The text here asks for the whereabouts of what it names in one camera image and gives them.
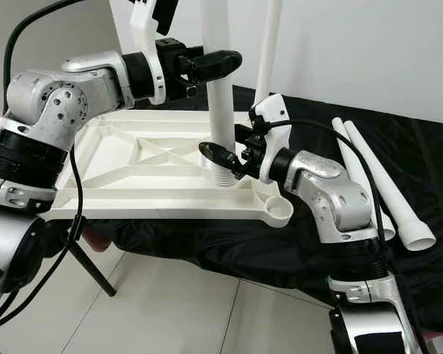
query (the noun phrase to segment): white plastic pipe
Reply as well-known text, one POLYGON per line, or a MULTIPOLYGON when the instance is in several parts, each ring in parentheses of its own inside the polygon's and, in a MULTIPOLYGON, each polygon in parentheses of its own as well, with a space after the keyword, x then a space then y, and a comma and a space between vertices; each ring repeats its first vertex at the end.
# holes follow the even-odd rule
MULTIPOLYGON (((343 125, 343 121, 341 118, 336 117, 332 120, 333 129, 336 132, 343 135, 345 138, 349 140, 349 136, 346 133, 345 126, 343 125)), ((337 140, 338 145, 340 146, 341 156, 343 157, 343 161, 345 162, 346 170, 348 171, 349 178, 358 183, 369 195, 369 200, 373 200, 371 185, 369 184, 368 177, 366 176, 363 166, 361 165, 360 160, 357 156, 351 151, 349 147, 346 146, 344 142, 341 140, 337 140)), ((371 202, 371 222, 374 227, 377 229, 377 219, 376 219, 376 210, 374 208, 374 204, 371 202)), ((382 211, 380 208, 382 224, 384 226, 384 236, 387 241, 394 238, 396 234, 396 230, 394 225, 392 224, 391 219, 382 211)))
MULTIPOLYGON (((204 53, 230 48, 230 24, 227 0, 201 0, 204 53)), ((207 83, 212 142, 235 153, 235 119, 231 75, 207 83)), ((235 184, 233 174, 212 164, 215 182, 220 187, 235 184)))
POLYGON ((374 155, 368 143, 361 136, 356 126, 354 126, 354 123, 350 121, 345 122, 345 129, 349 135, 349 139, 368 162, 377 189, 396 221, 398 226, 397 231, 405 248, 409 251, 421 251, 433 246, 436 238, 432 231, 426 223, 418 219, 399 188, 397 188, 392 178, 374 155))
POLYGON ((260 103, 269 96, 275 48, 278 40, 279 21, 281 20, 281 10, 282 0, 268 1, 254 104, 260 103))

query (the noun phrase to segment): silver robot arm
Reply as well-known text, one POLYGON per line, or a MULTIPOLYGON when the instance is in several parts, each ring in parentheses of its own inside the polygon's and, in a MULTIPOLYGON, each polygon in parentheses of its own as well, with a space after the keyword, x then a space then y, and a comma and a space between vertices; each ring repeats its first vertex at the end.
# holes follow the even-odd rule
MULTIPOLYGON (((165 101, 192 97, 197 85, 241 65, 237 52, 204 54, 173 38, 155 47, 165 101)), ((11 81, 9 110, 0 118, 0 297, 31 282, 49 254, 49 239, 62 231, 50 232, 37 214, 52 206, 75 135, 92 118, 154 98, 159 83, 152 59, 102 52, 68 59, 62 72, 30 70, 11 81)))
POLYGON ((420 353, 395 276, 371 225, 372 205, 366 191, 337 162, 290 150, 289 126, 262 128, 266 122, 288 119, 279 94, 251 109, 254 129, 236 126, 236 141, 247 147, 241 153, 244 164, 211 142, 201 143, 199 149, 236 178, 249 175, 265 183, 277 181, 309 206, 331 262, 327 282, 335 303, 330 319, 337 354, 420 353))

